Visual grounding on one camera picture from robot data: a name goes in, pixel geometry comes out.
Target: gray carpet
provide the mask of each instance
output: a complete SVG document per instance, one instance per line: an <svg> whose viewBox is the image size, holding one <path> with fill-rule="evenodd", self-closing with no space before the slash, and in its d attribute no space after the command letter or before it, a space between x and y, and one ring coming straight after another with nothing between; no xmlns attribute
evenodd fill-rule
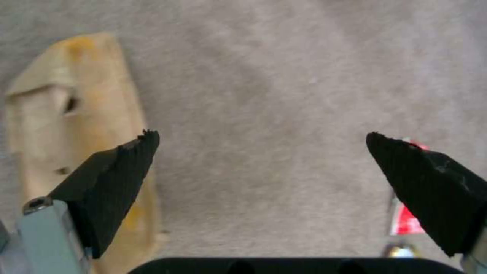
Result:
<svg viewBox="0 0 487 274"><path fill-rule="evenodd" d="M4 0L0 89L51 43L113 32L164 138L160 256L377 256L390 188L367 132L487 176L485 14L483 0ZM426 235L409 241L457 265Z"/></svg>

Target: red label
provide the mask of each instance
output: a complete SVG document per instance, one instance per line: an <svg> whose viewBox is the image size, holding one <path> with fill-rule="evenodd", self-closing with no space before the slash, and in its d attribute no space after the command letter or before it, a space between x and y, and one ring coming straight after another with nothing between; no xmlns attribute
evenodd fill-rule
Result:
<svg viewBox="0 0 487 274"><path fill-rule="evenodd" d="M400 203L394 214L391 234L405 235L424 232L418 219L412 215L411 211L403 203Z"/></svg>

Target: red object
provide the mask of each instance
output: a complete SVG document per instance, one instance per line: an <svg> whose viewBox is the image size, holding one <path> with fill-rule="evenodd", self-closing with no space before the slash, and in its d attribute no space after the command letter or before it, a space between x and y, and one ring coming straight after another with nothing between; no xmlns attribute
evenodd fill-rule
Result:
<svg viewBox="0 0 487 274"><path fill-rule="evenodd" d="M425 231L419 224L418 219L414 217L411 211L409 211L403 203L398 202L393 216L391 235L418 234L424 232Z"/></svg>

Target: screw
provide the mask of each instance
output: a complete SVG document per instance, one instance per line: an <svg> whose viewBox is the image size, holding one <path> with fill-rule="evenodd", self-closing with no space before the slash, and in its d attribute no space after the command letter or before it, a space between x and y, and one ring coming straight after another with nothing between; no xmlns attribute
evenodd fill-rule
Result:
<svg viewBox="0 0 487 274"><path fill-rule="evenodd" d="M52 205L53 200L50 197L37 197L28 201L22 208L22 211L24 215L29 215Z"/></svg>

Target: yellow stain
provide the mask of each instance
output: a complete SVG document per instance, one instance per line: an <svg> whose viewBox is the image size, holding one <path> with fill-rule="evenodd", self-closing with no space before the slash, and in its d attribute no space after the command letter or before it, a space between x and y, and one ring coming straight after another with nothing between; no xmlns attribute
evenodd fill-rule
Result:
<svg viewBox="0 0 487 274"><path fill-rule="evenodd" d="M131 231L136 230L137 224L140 221L143 214L144 214L143 209L139 205L134 203L130 208L129 213L127 213L127 216L123 221L123 225L125 225L125 227L128 230Z"/></svg>
<svg viewBox="0 0 487 274"><path fill-rule="evenodd" d="M95 41L88 36L76 36L66 39L56 43L55 46L66 48L73 62L79 61L85 53L96 57L98 51Z"/></svg>

